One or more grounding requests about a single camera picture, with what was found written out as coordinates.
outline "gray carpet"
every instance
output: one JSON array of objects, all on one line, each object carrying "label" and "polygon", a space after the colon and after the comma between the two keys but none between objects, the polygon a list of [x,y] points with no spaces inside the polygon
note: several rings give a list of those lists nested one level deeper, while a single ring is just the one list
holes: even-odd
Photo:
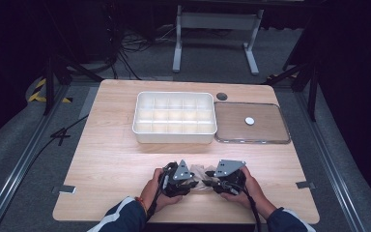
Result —
[{"label": "gray carpet", "polygon": [[[127,53],[131,68],[140,78],[165,78],[173,81],[225,82],[255,84],[265,81],[270,74],[282,72],[300,30],[261,30],[254,45],[260,74],[251,75],[244,57],[242,42],[248,38],[245,32],[231,32],[219,36],[205,31],[191,31],[183,38],[183,60],[181,71],[172,73],[174,43],[157,43],[144,51]],[[121,78],[134,78],[127,67],[118,61],[116,72]],[[111,71],[100,73],[113,78]],[[66,97],[72,103],[61,103],[51,118],[47,130],[40,141],[38,151],[50,140],[50,135],[65,128],[89,112],[98,83],[77,78],[72,83]],[[340,201],[324,168],[318,141],[307,124],[307,116],[302,113],[298,95],[286,88],[289,80],[278,83],[274,89],[281,109],[297,149],[300,163],[308,182],[316,186],[311,190],[321,220],[313,225],[317,231],[352,231]],[[42,118],[44,102],[29,102],[28,106],[0,130],[0,189],[11,173],[17,160],[27,145],[31,134]],[[344,143],[334,120],[330,115],[321,92],[316,106],[316,126],[323,135],[327,149],[336,168],[340,171],[350,195],[365,227],[371,231],[371,190],[357,170],[352,155]],[[5,214],[0,231],[86,231],[95,222],[60,222],[52,217],[57,194],[53,188],[60,187],[68,172],[74,150],[84,128],[82,121],[68,130],[66,138],[59,146],[59,140],[48,145],[29,170],[20,185],[14,200]],[[215,225],[160,225],[149,224],[145,231],[218,231]],[[229,225],[221,231],[252,231],[249,226]]]}]

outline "human hand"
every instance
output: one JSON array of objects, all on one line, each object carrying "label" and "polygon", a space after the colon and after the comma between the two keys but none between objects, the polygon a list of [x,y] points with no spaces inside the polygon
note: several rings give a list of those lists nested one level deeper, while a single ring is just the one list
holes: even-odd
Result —
[{"label": "human hand", "polygon": [[[258,184],[257,180],[251,176],[249,170],[246,166],[241,168],[241,171],[245,175],[246,181],[245,186],[248,190],[249,195],[254,199],[256,202],[256,208],[258,213],[264,218],[267,219],[270,214],[276,210],[276,207],[272,205],[272,203],[267,199],[264,195],[260,185]],[[244,207],[251,209],[251,205],[245,193],[240,192],[238,195],[232,195],[228,193],[221,193],[221,197],[228,201],[238,202],[242,204]]]},{"label": "human hand", "polygon": [[[147,185],[143,188],[141,192],[140,197],[143,199],[144,205],[147,210],[149,210],[150,206],[153,203],[153,200],[155,199],[155,195],[158,189],[158,177],[160,174],[162,174],[162,172],[163,171],[161,168],[156,168],[155,173],[153,175],[153,179],[147,183]],[[181,195],[170,198],[164,194],[161,194],[157,199],[156,212],[160,211],[167,205],[176,204],[182,199],[183,197]]]}]

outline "person's left hand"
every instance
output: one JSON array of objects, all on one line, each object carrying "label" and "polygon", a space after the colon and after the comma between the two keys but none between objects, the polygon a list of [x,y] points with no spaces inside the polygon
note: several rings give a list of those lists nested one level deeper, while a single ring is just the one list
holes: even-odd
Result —
[{"label": "person's left hand", "polygon": [[[143,191],[141,192],[140,197],[143,199],[144,205],[147,210],[149,210],[155,198],[158,188],[158,177],[160,174],[162,174],[162,172],[163,172],[162,168],[156,168],[155,174],[153,175],[153,179],[147,183],[147,185],[143,188]],[[157,199],[156,212],[160,211],[167,205],[173,205],[178,203],[181,199],[183,199],[181,195],[170,198],[164,194],[161,194]]]}]

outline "person's right hand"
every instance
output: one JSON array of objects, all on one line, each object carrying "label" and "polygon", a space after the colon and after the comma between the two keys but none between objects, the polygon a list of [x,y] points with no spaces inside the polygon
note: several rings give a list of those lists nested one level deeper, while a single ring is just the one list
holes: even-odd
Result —
[{"label": "person's right hand", "polygon": [[[261,190],[260,185],[258,184],[257,180],[251,176],[249,170],[246,166],[241,168],[241,171],[245,175],[246,181],[245,186],[248,189],[249,195],[254,199],[256,202],[256,208],[258,213],[264,218],[267,219],[270,214],[276,210],[276,207],[272,205],[272,203],[267,199],[264,195],[263,191]],[[228,193],[221,193],[221,197],[225,198],[228,201],[238,202],[245,206],[248,209],[251,209],[251,205],[249,204],[249,200],[245,193],[242,191],[238,195],[232,195]]]}]

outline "white plastic bin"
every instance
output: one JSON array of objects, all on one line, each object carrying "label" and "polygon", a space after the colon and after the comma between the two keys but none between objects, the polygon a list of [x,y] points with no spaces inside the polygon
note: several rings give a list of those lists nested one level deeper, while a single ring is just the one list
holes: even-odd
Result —
[{"label": "white plastic bin", "polygon": [[217,129],[213,96],[141,92],[132,129],[140,143],[211,143]]}]

